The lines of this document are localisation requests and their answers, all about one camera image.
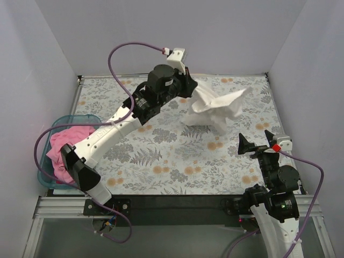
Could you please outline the white t shirt robot print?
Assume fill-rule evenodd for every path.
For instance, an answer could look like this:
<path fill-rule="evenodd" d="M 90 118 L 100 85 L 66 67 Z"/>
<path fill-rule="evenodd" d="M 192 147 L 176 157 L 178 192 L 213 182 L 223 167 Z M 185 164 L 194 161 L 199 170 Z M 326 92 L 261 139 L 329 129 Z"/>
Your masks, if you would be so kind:
<path fill-rule="evenodd" d="M 189 109 L 182 119 L 187 126 L 212 126 L 219 135 L 227 132 L 227 119 L 237 120 L 242 114 L 243 99 L 252 88 L 219 95 L 206 82 L 198 80 L 190 98 Z"/>

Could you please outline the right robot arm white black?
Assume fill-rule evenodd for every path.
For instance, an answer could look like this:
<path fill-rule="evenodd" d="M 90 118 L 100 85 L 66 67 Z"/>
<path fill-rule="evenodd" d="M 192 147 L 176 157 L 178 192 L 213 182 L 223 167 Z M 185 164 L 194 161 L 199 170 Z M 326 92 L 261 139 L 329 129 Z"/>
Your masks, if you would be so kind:
<path fill-rule="evenodd" d="M 264 181 L 245 190 L 241 206 L 254 215 L 268 257 L 303 257 L 302 242 L 296 239 L 299 209 L 294 192 L 299 189 L 299 173 L 293 166 L 279 164 L 279 151 L 291 151 L 292 140 L 287 135 L 265 134 L 269 144 L 261 146 L 239 134 L 238 153 L 258 160 Z"/>

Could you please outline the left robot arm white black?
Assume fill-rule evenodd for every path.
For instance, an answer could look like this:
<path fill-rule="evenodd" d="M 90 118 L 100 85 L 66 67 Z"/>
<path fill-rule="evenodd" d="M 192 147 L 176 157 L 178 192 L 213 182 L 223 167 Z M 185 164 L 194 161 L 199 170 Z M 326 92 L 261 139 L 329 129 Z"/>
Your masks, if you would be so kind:
<path fill-rule="evenodd" d="M 101 182 L 95 166 L 104 154 L 131 132 L 137 130 L 175 97 L 192 96 L 197 82 L 184 72 L 167 64 L 160 64 L 148 74 L 147 80 L 137 86 L 116 113 L 84 140 L 60 149 L 64 167 L 78 188 L 96 202 L 96 209 L 103 215 L 114 210 L 110 190 Z"/>

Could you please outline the floral table cloth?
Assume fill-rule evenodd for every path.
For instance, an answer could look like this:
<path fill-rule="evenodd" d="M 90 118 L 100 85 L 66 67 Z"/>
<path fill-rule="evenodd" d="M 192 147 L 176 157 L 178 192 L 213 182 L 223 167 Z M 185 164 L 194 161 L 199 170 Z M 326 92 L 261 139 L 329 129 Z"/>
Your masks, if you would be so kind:
<path fill-rule="evenodd" d="M 219 95 L 252 89 L 239 119 L 227 122 L 225 135 L 209 126 L 187 126 L 181 120 L 190 101 L 175 98 L 100 159 L 96 171 L 112 194 L 241 194 L 263 185 L 259 163 L 238 154 L 238 135 L 266 145 L 265 130 L 282 133 L 267 78 L 211 76 L 203 81 Z"/>

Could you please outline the teal plastic basket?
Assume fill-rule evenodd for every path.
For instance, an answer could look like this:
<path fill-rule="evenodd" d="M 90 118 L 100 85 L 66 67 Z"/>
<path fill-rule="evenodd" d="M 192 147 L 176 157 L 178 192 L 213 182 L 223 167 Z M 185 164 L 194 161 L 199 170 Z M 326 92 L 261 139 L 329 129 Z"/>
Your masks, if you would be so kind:
<path fill-rule="evenodd" d="M 63 117 L 58 118 L 53 124 L 52 127 L 61 125 L 61 124 L 99 124 L 101 123 L 101 120 L 93 115 L 93 114 L 84 114 L 84 115 L 66 115 Z M 47 172 L 50 176 L 54 175 L 54 168 L 52 165 L 52 160 L 46 156 L 48 151 L 51 150 L 51 144 L 50 144 L 50 138 L 53 134 L 61 132 L 65 129 L 70 128 L 70 126 L 64 126 L 59 127 L 54 130 L 51 130 L 49 133 L 47 133 L 47 139 L 45 141 L 45 145 L 43 148 L 43 153 L 41 155 L 40 159 L 40 166 L 41 168 Z M 37 172 L 38 181 L 41 185 L 44 187 L 47 187 L 49 189 L 57 189 L 57 190 L 69 190 L 72 189 L 72 187 L 61 184 L 56 182 L 55 180 L 52 180 L 51 178 L 47 177 L 44 173 L 42 173 L 40 170 Z"/>

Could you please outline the aluminium frame rail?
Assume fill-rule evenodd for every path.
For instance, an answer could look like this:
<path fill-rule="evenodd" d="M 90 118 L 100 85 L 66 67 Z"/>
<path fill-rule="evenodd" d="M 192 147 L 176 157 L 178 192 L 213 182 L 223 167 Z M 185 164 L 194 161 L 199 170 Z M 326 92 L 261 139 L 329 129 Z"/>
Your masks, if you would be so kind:
<path fill-rule="evenodd" d="M 43 220 L 48 218 L 107 219 L 112 212 L 97 206 L 88 197 L 78 195 L 58 195 L 39 197 L 24 257 L 33 257 L 38 243 Z"/>

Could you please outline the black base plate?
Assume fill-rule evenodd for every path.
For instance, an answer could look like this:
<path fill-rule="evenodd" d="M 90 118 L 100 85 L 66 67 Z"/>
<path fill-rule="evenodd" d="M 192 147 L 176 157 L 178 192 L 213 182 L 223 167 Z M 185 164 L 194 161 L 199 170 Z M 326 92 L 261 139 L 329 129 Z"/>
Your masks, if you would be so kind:
<path fill-rule="evenodd" d="M 105 204 L 133 226 L 240 226 L 253 214 L 241 207 L 241 195 L 113 195 Z"/>

